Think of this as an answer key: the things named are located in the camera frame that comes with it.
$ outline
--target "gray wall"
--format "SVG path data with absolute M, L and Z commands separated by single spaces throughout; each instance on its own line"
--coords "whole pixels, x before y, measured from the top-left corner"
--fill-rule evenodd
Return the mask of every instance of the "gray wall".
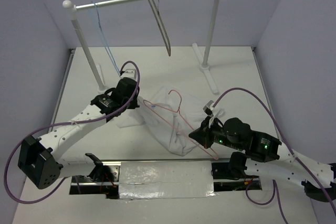
M 256 51 L 292 147 L 325 163 L 336 161 L 335 14 L 336 0 L 281 0 Z M 320 224 L 335 223 L 328 204 L 313 206 Z
M 45 3 L 69 47 L 79 45 L 65 11 L 64 0 Z M 71 0 L 81 5 L 91 1 Z M 280 0 L 221 0 L 214 45 L 256 46 Z M 213 0 L 160 0 L 160 12 L 172 46 L 205 45 Z M 159 29 L 147 1 L 100 9 L 103 29 L 110 46 L 163 46 Z M 79 21 L 89 45 L 101 46 L 97 28 L 88 11 Z
M 0 0 L 0 174 L 13 147 L 50 123 L 68 58 L 64 39 L 41 0 Z M 24 175 L 17 157 L 9 168 L 13 193 Z M 0 180 L 1 223 L 12 223 L 17 204 Z

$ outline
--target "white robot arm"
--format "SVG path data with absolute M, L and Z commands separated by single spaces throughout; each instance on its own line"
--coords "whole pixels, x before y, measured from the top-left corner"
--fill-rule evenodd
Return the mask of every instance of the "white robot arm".
M 132 76 L 125 77 L 128 73 L 126 71 L 122 75 L 116 88 L 96 96 L 90 105 L 69 121 L 68 125 L 61 126 L 38 139 L 29 136 L 23 140 L 18 166 L 37 188 L 47 188 L 59 177 L 83 175 L 95 179 L 102 173 L 108 173 L 109 168 L 91 153 L 86 153 L 82 159 L 65 160 L 61 157 L 86 134 L 112 118 L 98 119 L 121 108 L 129 100 L 136 88 L 136 82 Z M 138 94 L 133 97 L 128 109 L 135 109 L 138 106 L 137 96 Z M 201 123 L 199 129 L 190 133 L 189 137 L 205 148 L 217 143 L 237 150 L 230 158 L 229 171 L 226 170 L 224 174 L 226 178 L 255 175 L 284 179 L 302 187 L 308 197 L 327 201 L 319 185 L 297 161 L 298 157 L 318 178 L 330 197 L 336 198 L 335 164 L 322 164 L 297 152 L 292 155 L 287 146 L 278 139 L 251 130 L 248 124 L 238 118 L 229 119 L 223 124 L 219 119 L 211 117 L 211 112 L 206 107 L 205 112 L 209 116 Z

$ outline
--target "white table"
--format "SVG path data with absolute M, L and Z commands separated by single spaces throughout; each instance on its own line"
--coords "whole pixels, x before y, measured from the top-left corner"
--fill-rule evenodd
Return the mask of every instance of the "white table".
M 104 48 L 90 48 L 96 63 L 101 65 L 105 83 L 115 87 L 118 76 Z M 113 47 L 118 66 L 133 60 L 140 69 L 141 96 L 150 99 L 163 85 L 184 90 L 205 103 L 216 100 L 198 70 L 192 47 L 172 47 L 168 57 L 164 47 Z M 250 47 L 212 47 L 209 57 L 211 72 L 220 93 L 242 87 L 258 95 L 265 103 L 266 97 Z M 59 106 L 56 122 L 68 121 L 97 95 L 97 84 L 81 48 L 76 49 L 69 76 Z M 250 95 L 233 91 L 219 104 L 225 110 L 222 121 L 238 117 L 257 131 L 276 136 L 274 125 Z M 93 153 L 100 159 L 156 159 L 181 158 L 170 154 L 148 132 L 146 126 L 120 129 L 116 126 L 122 116 L 88 134 L 71 147 L 64 156 L 82 156 Z M 220 157 L 230 157 L 232 150 L 214 146 Z M 208 158 L 198 150 L 183 158 Z M 310 199 L 303 191 L 279 182 L 280 197 L 289 223 L 316 224 Z M 262 180 L 263 191 L 250 192 L 256 200 L 266 201 L 271 196 L 269 180 Z M 67 179 L 54 195 L 33 205 L 20 205 L 13 223 L 283 223 L 277 201 L 268 206 L 249 202 L 244 191 L 218 193 L 215 197 L 197 199 L 108 200 L 104 195 L 69 195 Z M 38 190 L 26 181 L 21 199 L 32 200 L 46 195 L 51 189 Z

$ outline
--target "white cloth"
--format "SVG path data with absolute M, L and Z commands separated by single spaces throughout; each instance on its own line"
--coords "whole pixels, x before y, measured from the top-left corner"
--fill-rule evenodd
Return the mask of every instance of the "white cloth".
M 152 99 L 149 101 L 153 104 L 159 104 L 165 108 L 173 109 L 176 111 L 179 107 L 180 97 L 179 95 L 172 91 L 175 89 L 170 86 L 163 86 Z M 182 96 L 181 104 L 181 114 L 189 122 L 189 124 L 197 129 L 200 127 L 201 122 L 205 119 L 206 114 L 203 111 L 203 107 L 206 102 L 200 101 L 196 97 L 185 93 L 183 91 L 177 90 Z M 168 151 L 173 154 L 184 156 L 190 152 L 194 147 L 188 138 L 185 138 L 176 129 L 172 128 L 169 124 L 163 121 L 154 112 L 148 109 L 143 104 L 142 97 L 138 97 L 139 108 L 135 110 L 130 110 L 128 117 L 121 123 L 117 123 L 120 128 L 141 125 L 145 123 L 151 133 L 155 136 L 156 140 L 162 144 Z M 152 107 L 152 109 L 170 122 L 174 127 L 182 131 L 184 134 L 189 135 L 193 130 L 184 122 L 178 113 L 174 113 L 169 110 L 165 110 L 158 106 L 152 106 L 150 103 L 146 103 L 147 106 Z

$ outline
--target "pink hanger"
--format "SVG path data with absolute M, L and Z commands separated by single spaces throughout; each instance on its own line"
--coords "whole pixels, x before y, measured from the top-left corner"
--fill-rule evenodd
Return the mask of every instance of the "pink hanger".
M 186 135 L 185 133 L 183 133 L 182 131 L 180 131 L 179 129 L 177 129 L 176 127 L 174 127 L 170 122 L 168 122 L 165 118 L 163 118 L 162 116 L 160 116 L 159 114 L 157 114 L 154 110 L 152 110 L 149 106 L 147 106 L 146 105 L 146 103 L 145 102 L 147 102 L 147 103 L 149 103 L 150 105 L 153 105 L 153 106 L 158 106 L 158 107 L 160 107 L 160 108 L 163 108 L 163 109 L 165 109 L 165 110 L 169 110 L 169 111 L 172 111 L 172 112 L 174 112 L 174 113 L 179 113 L 179 115 L 180 115 L 180 117 L 183 119 L 183 121 L 184 122 L 186 122 L 186 124 L 188 124 L 189 125 L 189 127 L 194 131 L 194 128 L 189 124 L 189 122 L 181 115 L 181 110 L 180 110 L 180 108 L 181 108 L 181 103 L 182 103 L 182 96 L 181 96 L 181 94 L 177 91 L 177 90 L 175 90 L 175 89 L 172 89 L 171 91 L 169 91 L 169 93 L 168 94 L 170 94 L 172 91 L 175 91 L 179 96 L 180 96 L 180 103 L 179 103 L 179 105 L 178 105 L 178 109 L 176 110 L 176 111 L 174 111 L 174 110 L 171 110 L 171 109 L 168 109 L 168 108 L 166 108 L 166 107 L 163 107 L 163 106 L 161 106 L 161 105 L 158 105 L 158 104 L 154 104 L 154 103 L 152 103 L 152 102 L 150 102 L 150 101 L 148 101 L 148 100 L 143 100 L 143 104 L 148 108 L 148 109 L 150 109 L 152 112 L 154 112 L 158 117 L 160 117 L 163 121 L 165 121 L 167 124 L 169 124 L 172 128 L 174 128 L 174 129 L 176 129 L 178 132 L 180 132 L 184 137 L 186 137 L 187 139 L 189 139 L 193 144 L 195 144 L 197 147 L 199 147 L 201 150 L 203 150 L 205 153 L 207 153 L 208 155 L 210 155 L 214 160 L 218 160 L 219 159 L 219 155 L 212 149 L 212 148 L 210 148 L 215 154 L 216 154 L 216 157 L 214 157 L 212 154 L 210 154 L 206 149 L 204 149 L 204 148 L 202 148 L 201 146 L 200 146 L 200 144 L 198 144 L 197 142 L 195 142 L 193 139 L 191 139 L 191 138 L 189 138 L 189 136 L 188 135 Z

